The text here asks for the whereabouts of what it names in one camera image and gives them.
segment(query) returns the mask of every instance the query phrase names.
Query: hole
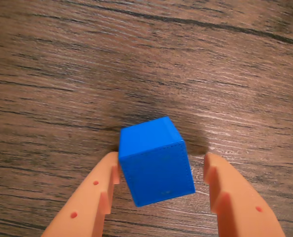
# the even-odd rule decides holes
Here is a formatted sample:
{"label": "hole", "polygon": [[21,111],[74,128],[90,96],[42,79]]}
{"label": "hole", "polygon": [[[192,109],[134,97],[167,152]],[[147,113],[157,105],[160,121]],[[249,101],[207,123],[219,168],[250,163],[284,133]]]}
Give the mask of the hole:
{"label": "hole", "polygon": [[259,211],[259,212],[262,212],[262,211],[263,211],[262,208],[261,208],[260,206],[257,206],[257,207],[256,207],[256,210]]}
{"label": "hole", "polygon": [[76,216],[77,216],[77,212],[76,211],[71,213],[71,218],[72,219],[75,218]]}

